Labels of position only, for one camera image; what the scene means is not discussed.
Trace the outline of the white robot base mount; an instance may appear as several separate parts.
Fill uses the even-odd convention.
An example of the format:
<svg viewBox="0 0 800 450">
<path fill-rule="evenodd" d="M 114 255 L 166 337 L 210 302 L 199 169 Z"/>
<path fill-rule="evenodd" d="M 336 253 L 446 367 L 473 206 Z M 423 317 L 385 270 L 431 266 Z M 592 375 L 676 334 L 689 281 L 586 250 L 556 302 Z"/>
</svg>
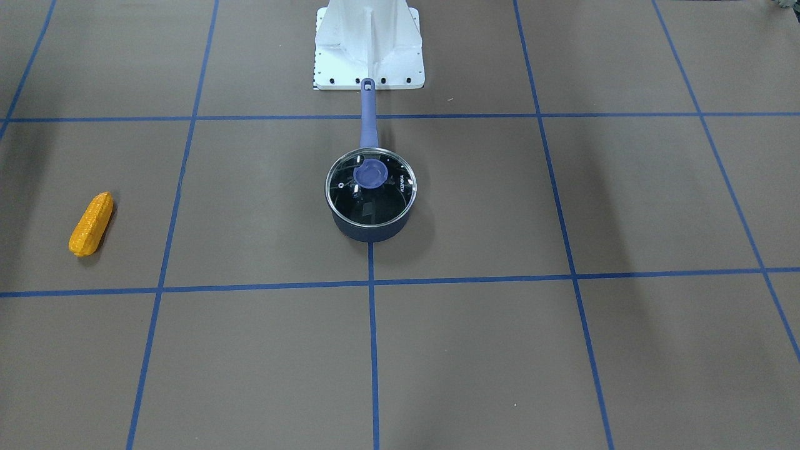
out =
<svg viewBox="0 0 800 450">
<path fill-rule="evenodd" d="M 315 14 L 312 87 L 421 89 L 426 84 L 420 13 L 406 1 L 331 1 Z"/>
</svg>

